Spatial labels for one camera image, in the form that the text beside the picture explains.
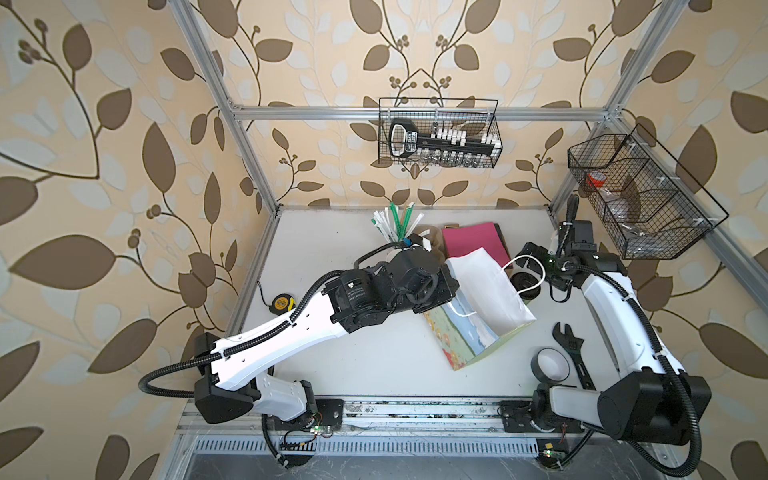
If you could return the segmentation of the black plastic cup lid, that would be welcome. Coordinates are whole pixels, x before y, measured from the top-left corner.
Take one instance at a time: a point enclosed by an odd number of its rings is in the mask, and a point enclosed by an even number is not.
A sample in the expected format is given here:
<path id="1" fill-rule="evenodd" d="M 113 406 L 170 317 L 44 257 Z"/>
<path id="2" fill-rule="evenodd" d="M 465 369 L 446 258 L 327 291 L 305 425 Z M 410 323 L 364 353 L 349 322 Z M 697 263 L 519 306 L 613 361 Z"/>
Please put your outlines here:
<path id="1" fill-rule="evenodd" d="M 510 283 L 524 302 L 536 299 L 541 294 L 539 279 L 527 271 L 518 271 L 510 277 Z"/>

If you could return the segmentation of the green white paper gift bag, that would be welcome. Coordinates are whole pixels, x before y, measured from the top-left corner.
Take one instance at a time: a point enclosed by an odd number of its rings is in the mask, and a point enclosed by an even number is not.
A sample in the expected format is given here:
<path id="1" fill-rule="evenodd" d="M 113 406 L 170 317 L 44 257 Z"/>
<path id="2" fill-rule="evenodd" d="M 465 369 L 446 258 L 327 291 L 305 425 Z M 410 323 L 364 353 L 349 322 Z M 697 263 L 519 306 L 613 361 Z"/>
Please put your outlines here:
<path id="1" fill-rule="evenodd" d="M 507 272 L 519 260 L 534 265 L 533 280 L 517 288 Z M 434 338 L 454 371 L 489 356 L 536 321 L 524 296 L 538 290 L 543 265 L 529 254 L 499 263 L 484 249 L 446 260 L 459 282 L 455 297 L 424 314 Z"/>

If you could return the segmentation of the brown pulp cup carrier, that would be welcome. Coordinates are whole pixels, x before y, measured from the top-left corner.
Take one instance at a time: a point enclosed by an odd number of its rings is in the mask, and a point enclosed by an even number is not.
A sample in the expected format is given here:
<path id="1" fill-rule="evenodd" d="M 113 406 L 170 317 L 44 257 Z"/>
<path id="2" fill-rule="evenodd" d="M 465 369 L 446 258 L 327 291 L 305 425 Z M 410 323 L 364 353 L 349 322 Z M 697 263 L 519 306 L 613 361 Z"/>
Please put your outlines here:
<path id="1" fill-rule="evenodd" d="M 426 238 L 434 251 L 439 252 L 443 256 L 446 255 L 444 236 L 440 227 L 419 225 L 415 228 L 414 233 Z"/>

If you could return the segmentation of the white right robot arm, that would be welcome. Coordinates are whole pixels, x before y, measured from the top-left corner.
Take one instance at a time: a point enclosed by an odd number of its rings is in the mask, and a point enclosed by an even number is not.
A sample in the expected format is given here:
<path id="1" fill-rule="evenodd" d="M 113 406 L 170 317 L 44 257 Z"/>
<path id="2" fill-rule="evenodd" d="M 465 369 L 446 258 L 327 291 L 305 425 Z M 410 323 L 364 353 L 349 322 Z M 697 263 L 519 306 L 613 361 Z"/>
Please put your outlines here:
<path id="1" fill-rule="evenodd" d="M 574 420 L 586 437 L 601 433 L 632 447 L 658 472 L 675 478 L 699 466 L 700 420 L 711 400 L 706 380 L 687 373 L 667 349 L 640 305 L 621 258 L 598 250 L 588 221 L 566 220 L 555 248 L 526 243 L 514 262 L 534 263 L 550 289 L 582 292 L 619 375 L 599 390 L 583 359 L 583 338 L 558 322 L 552 336 L 576 369 L 578 387 L 540 382 L 529 408 L 533 425 L 555 428 Z"/>

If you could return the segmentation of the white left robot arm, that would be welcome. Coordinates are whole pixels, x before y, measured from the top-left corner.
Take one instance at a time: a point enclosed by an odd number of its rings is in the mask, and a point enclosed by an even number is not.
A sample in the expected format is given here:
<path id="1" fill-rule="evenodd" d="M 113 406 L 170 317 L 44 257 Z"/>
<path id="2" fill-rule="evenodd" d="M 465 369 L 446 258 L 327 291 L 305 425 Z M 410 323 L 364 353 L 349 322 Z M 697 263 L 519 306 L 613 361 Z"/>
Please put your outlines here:
<path id="1" fill-rule="evenodd" d="M 441 307 L 459 289 L 449 267 L 426 247 L 405 241 L 389 247 L 395 252 L 391 260 L 372 267 L 355 262 L 349 270 L 325 273 L 292 310 L 261 326 L 226 338 L 203 335 L 192 359 L 144 375 L 139 390 L 191 399 L 212 425 L 255 411 L 312 430 L 320 412 L 310 382 L 277 379 L 271 367 L 394 314 Z"/>

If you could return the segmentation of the green wrapped straw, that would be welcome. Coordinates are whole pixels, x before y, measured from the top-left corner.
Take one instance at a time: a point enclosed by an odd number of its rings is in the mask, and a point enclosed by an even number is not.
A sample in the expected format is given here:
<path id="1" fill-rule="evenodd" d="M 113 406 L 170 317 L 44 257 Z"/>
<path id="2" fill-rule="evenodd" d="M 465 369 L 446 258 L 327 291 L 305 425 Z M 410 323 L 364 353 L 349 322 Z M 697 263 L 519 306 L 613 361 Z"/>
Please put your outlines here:
<path id="1" fill-rule="evenodd" d="M 389 210 L 393 219 L 394 234 L 398 241 L 404 240 L 407 236 L 413 208 L 413 202 L 403 207 L 399 207 L 393 202 L 389 205 Z"/>

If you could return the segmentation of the magenta paper napkin stack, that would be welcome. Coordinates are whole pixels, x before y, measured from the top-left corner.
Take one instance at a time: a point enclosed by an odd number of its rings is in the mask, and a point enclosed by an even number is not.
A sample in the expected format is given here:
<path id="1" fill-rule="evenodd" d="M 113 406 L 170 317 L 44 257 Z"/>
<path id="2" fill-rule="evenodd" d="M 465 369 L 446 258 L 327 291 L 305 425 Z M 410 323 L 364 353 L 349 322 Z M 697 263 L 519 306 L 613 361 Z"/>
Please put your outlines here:
<path id="1" fill-rule="evenodd" d="M 500 226 L 497 223 L 486 222 L 466 227 L 443 228 L 442 235 L 445 251 L 449 258 L 465 256 L 482 248 L 500 266 L 511 260 Z"/>

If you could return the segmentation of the white wrapped straw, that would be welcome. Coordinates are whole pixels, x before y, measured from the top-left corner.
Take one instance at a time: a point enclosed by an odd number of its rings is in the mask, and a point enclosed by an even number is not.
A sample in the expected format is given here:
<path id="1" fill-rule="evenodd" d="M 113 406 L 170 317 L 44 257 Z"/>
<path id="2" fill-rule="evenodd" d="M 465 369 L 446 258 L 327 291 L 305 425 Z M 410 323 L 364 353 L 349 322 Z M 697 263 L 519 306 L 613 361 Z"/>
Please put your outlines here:
<path id="1" fill-rule="evenodd" d="M 374 211 L 371 222 L 388 242 L 399 240 L 398 234 L 389 226 L 386 212 Z"/>

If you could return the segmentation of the red capped clear bottle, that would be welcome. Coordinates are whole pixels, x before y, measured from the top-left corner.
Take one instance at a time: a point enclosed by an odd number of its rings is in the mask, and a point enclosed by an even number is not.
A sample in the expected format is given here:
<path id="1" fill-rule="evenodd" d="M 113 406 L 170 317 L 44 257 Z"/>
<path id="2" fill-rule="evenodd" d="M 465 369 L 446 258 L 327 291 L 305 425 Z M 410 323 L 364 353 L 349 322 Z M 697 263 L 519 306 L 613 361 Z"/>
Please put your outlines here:
<path id="1" fill-rule="evenodd" d="M 588 171 L 585 177 L 584 191 L 591 195 L 598 194 L 604 201 L 615 199 L 615 195 L 607 188 L 607 177 L 602 171 Z"/>

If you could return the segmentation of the black adjustable wrench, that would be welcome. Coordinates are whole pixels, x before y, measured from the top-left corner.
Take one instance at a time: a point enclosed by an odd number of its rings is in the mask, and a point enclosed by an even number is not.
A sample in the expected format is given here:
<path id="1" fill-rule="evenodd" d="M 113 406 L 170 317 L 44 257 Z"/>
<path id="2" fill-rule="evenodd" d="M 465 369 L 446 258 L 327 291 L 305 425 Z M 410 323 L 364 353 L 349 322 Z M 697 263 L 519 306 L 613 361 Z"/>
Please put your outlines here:
<path id="1" fill-rule="evenodd" d="M 595 391 L 596 386 L 581 355 L 584 340 L 574 334 L 570 324 L 562 324 L 561 322 L 557 322 L 554 325 L 552 336 L 573 362 L 581 387 L 586 390 Z"/>

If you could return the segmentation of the grey tape roll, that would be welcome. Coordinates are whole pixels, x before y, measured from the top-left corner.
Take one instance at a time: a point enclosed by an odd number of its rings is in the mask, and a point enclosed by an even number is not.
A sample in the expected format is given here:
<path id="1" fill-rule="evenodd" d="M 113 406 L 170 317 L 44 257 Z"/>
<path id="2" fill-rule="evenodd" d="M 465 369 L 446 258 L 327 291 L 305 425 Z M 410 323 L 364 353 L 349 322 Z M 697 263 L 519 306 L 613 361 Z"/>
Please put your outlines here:
<path id="1" fill-rule="evenodd" d="M 571 368 L 565 356 L 554 348 L 541 348 L 531 359 L 531 371 L 543 384 L 556 385 L 566 381 Z"/>

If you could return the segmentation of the yellow black tape measure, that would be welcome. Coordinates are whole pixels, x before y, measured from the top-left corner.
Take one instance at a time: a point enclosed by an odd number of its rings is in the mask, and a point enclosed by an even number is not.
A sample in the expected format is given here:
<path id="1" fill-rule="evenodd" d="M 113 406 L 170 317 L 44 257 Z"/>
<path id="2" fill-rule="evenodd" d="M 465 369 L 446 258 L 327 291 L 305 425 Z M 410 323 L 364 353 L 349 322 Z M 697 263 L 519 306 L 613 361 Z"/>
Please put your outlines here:
<path id="1" fill-rule="evenodd" d="M 295 305 L 296 300 L 292 295 L 282 293 L 273 298 L 269 306 L 269 311 L 276 316 L 280 316 L 293 310 Z"/>

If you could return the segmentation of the black handheld tool in basket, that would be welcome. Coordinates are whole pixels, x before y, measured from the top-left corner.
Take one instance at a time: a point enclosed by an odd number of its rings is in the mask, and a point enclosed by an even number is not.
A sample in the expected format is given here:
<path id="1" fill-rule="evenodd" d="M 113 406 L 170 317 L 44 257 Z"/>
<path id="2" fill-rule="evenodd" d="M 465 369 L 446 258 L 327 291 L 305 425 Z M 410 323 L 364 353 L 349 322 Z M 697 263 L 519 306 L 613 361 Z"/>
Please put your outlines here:
<path id="1" fill-rule="evenodd" d="M 430 133 L 421 133 L 408 119 L 396 119 L 390 124 L 386 145 L 390 155 L 400 159 L 417 155 L 421 159 L 483 160 L 485 157 L 492 159 L 502 151 L 502 142 L 497 135 L 484 133 L 476 139 L 464 130 L 440 127 Z"/>

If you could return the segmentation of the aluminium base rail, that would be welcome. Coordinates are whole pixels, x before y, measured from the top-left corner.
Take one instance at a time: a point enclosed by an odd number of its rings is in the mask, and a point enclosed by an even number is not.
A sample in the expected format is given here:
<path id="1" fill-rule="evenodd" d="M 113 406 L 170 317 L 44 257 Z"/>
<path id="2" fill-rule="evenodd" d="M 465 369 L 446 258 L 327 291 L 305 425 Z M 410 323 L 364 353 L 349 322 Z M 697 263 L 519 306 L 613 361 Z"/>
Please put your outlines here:
<path id="1" fill-rule="evenodd" d="M 566 436 L 585 432 L 576 420 L 551 429 L 531 423 L 529 397 L 319 395 L 321 422 L 333 436 Z"/>

